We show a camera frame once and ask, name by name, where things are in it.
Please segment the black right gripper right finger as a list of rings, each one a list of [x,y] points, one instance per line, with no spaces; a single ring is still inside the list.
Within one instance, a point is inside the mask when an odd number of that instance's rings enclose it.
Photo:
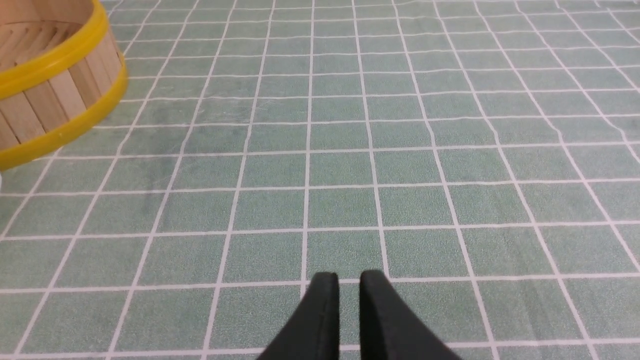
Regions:
[[[380,270],[359,277],[362,360],[459,360],[417,317]]]

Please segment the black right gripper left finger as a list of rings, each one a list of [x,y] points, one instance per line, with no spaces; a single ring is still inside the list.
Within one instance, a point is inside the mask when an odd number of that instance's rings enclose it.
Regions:
[[[317,272],[286,324],[259,360],[338,360],[339,278]]]

